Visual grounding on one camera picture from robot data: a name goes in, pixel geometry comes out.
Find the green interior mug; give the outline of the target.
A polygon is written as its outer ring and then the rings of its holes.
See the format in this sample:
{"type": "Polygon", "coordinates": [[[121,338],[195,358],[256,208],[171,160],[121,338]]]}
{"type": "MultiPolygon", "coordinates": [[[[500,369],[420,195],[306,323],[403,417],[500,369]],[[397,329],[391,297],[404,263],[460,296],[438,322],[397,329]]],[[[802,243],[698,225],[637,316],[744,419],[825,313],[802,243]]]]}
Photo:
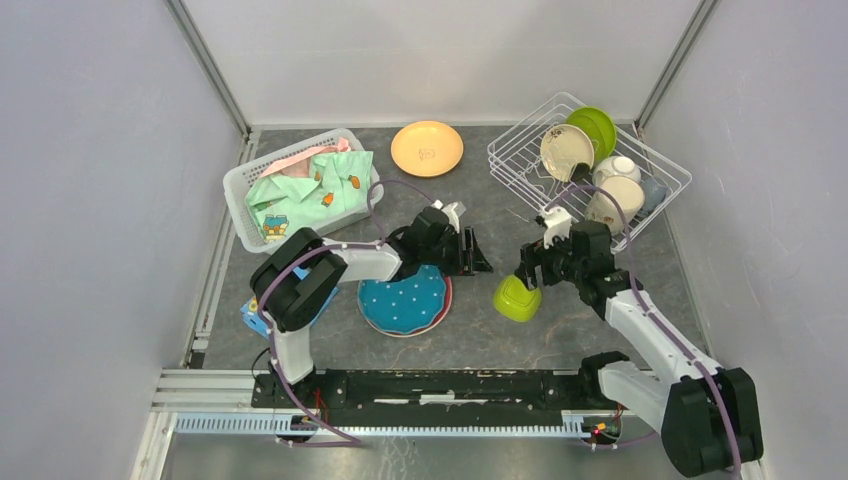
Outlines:
{"type": "Polygon", "coordinates": [[[597,185],[586,209],[585,218],[607,225],[619,235],[635,218],[645,202],[640,184],[625,176],[610,176],[597,185]]]}

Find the cream floral plate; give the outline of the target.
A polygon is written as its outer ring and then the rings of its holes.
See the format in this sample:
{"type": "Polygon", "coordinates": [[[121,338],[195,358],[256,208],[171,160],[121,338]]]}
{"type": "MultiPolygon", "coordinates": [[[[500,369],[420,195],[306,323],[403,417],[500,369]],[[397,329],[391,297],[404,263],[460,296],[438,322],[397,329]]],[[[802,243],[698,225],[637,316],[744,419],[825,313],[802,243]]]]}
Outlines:
{"type": "Polygon", "coordinates": [[[541,140],[540,157],[548,173],[562,182],[576,182],[592,171],[595,149],[578,127],[560,124],[550,128],[541,140]]]}

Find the white round bowl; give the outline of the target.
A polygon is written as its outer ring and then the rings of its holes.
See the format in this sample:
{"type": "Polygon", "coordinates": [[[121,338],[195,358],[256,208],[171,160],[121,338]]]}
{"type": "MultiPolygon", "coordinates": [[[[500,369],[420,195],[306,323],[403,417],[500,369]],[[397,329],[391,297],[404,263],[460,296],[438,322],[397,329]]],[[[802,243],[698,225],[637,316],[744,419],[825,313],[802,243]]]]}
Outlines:
{"type": "Polygon", "coordinates": [[[626,156],[610,156],[598,163],[592,173],[592,184],[600,186],[609,177],[622,176],[639,184],[641,170],[636,163],[626,156]]]}

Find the lime green plate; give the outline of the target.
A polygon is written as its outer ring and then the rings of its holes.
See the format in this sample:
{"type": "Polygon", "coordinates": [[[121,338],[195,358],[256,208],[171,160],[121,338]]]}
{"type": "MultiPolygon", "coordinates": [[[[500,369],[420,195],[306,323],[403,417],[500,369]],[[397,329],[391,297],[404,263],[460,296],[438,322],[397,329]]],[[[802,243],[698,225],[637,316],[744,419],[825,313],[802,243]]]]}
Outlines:
{"type": "Polygon", "coordinates": [[[574,110],[565,121],[585,133],[594,149],[594,163],[610,157],[617,145],[616,125],[607,113],[599,108],[584,106],[574,110]]]}

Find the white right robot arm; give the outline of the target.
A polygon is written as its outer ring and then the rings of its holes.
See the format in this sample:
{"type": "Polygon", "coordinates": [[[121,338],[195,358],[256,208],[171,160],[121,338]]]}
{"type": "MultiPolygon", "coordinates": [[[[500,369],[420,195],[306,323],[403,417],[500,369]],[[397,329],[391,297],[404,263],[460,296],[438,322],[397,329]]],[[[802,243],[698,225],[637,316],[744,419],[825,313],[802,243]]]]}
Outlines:
{"type": "Polygon", "coordinates": [[[515,278],[529,291],[573,284],[581,301],[622,334],[651,368],[641,371],[620,352],[584,359],[577,382],[591,408],[615,401],[660,437],[676,470],[692,478],[743,464],[764,454],[753,378],[727,368],[688,341],[651,301],[629,271],[617,267],[611,232],[595,221],[536,217],[541,239],[520,250],[515,278]]]}

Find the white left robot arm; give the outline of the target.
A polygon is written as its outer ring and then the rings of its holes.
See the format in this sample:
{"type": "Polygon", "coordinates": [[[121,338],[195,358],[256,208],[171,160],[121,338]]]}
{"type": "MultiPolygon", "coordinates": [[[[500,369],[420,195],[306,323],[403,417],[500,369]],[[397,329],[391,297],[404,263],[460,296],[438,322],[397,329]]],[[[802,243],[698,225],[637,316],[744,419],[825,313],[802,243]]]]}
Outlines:
{"type": "Polygon", "coordinates": [[[275,392],[290,407],[314,394],[310,325],[341,283],[396,283],[428,265],[441,278],[489,273],[470,227],[461,227],[459,203],[424,208],[408,226],[383,240],[340,242],[304,227],[252,275],[257,314],[269,336],[270,364],[279,376],[275,392]]]}

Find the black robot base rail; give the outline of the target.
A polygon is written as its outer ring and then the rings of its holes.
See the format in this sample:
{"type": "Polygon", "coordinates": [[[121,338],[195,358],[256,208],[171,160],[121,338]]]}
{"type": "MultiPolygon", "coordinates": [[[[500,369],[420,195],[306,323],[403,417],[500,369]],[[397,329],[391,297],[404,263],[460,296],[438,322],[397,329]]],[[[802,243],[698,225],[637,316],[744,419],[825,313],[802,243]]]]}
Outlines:
{"type": "Polygon", "coordinates": [[[251,405],[304,405],[341,427],[556,426],[564,411],[617,404],[583,370],[315,370],[290,388],[276,373],[254,379],[251,405]]]}

